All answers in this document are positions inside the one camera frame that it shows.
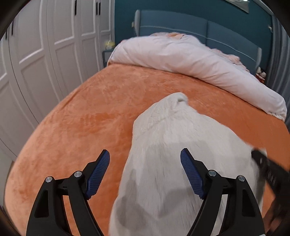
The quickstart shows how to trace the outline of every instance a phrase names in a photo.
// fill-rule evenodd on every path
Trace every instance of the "orange bed sheet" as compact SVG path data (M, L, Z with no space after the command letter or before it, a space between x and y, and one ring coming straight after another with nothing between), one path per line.
M148 68L113 64L70 93L39 124L8 177L5 206L22 235L35 197L47 176L69 177L95 161L103 149L110 165L95 196L92 212L105 235L132 141L134 120L167 95L182 92L189 105L232 129L244 141L266 148L268 156L290 167L290 135L283 121L240 98L198 79ZM65 198L73 235L79 235ZM267 186L263 214L273 194Z

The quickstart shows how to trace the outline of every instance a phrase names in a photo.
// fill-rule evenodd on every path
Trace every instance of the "white fluffy blanket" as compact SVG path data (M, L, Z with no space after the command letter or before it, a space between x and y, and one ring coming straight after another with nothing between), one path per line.
M220 87L253 106L285 121L285 100L191 35L180 39L151 35L123 40L108 63L137 65L185 74Z
M244 175L261 207L264 181L252 161L252 147L190 107L184 94L174 93L134 122L132 147L111 212L110 236L187 235L202 200L181 165L183 148L221 176ZM225 207L226 196L212 235L219 233Z

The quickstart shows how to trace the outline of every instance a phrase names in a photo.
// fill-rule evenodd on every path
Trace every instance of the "teal wall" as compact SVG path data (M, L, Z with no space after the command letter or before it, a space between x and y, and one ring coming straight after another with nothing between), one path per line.
M115 0L115 40L134 37L131 23L140 10L180 12L213 21L244 36L263 50L261 67L266 69L271 55L271 16L255 2L249 2L246 13L225 0Z

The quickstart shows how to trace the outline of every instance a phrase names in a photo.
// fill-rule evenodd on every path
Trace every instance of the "white wardrobe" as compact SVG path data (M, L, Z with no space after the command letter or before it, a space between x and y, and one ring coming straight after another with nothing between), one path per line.
M8 158L15 160L43 118L103 68L114 7L114 0L31 0L15 17L0 41L0 150Z

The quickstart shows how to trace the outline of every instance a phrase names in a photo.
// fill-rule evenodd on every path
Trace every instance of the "metal bolt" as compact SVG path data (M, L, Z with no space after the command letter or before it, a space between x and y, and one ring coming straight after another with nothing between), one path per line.
M45 182L49 183L51 180L52 180L52 177L49 176L49 177L47 177L47 178L45 179Z
M246 178L242 175L239 175L238 179L239 179L239 181L242 181L242 182L246 180Z
M75 176L75 177L80 177L81 176L81 171L77 171L77 172L75 172L73 175Z
M210 170L209 171L209 175L210 176L216 176L217 175L217 172L215 172L214 170Z

